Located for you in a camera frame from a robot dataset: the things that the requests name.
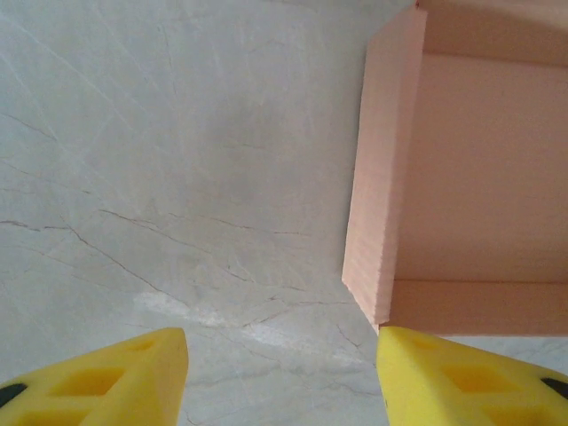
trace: cardboard box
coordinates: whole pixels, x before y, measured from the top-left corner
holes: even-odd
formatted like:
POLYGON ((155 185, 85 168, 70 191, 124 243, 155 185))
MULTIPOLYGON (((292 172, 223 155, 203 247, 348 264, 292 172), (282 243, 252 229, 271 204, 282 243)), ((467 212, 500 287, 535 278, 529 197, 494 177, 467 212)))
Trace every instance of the cardboard box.
POLYGON ((372 39, 343 282, 376 326, 568 335, 568 4, 422 0, 372 39))

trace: black rubber pad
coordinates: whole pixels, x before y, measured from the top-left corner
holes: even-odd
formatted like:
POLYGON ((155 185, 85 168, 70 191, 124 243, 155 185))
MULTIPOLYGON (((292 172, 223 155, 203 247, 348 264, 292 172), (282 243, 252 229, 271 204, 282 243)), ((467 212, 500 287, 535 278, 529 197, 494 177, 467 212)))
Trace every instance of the black rubber pad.
POLYGON ((544 384, 546 384, 550 389, 556 391, 564 398, 568 399, 568 383, 561 382, 557 379, 551 379, 550 377, 545 377, 541 379, 544 384))
POLYGON ((0 408, 8 404, 27 388, 27 385, 25 385, 24 383, 15 383, 0 389, 0 408))

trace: box flap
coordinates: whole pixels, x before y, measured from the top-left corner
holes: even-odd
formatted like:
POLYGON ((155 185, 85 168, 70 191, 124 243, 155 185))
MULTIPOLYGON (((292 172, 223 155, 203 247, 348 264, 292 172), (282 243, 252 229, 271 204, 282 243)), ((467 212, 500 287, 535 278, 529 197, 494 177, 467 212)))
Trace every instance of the box flap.
POLYGON ((410 7, 367 50, 343 282, 372 324, 386 321, 391 307, 425 24, 426 12, 410 7))
POLYGON ((428 11, 426 52, 568 67, 566 2, 421 0, 420 7, 428 11))

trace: corrugated cardboard edge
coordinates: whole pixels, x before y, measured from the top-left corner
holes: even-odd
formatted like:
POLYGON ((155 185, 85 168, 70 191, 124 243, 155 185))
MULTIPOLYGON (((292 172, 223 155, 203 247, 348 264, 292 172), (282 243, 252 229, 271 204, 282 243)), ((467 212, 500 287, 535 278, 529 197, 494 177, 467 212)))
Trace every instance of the corrugated cardboard edge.
POLYGON ((391 309, 426 18, 416 7, 404 10, 367 49, 343 283, 373 325, 391 309))

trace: marble surface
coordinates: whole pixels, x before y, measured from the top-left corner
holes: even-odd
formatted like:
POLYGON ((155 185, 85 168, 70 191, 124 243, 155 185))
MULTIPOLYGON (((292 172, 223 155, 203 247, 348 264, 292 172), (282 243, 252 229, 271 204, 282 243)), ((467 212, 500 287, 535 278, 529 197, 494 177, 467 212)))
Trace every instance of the marble surface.
MULTIPOLYGON (((404 3, 0 0, 0 382, 177 326, 180 425, 386 425, 340 271, 404 3)), ((566 339, 461 340, 568 370, 566 339)))

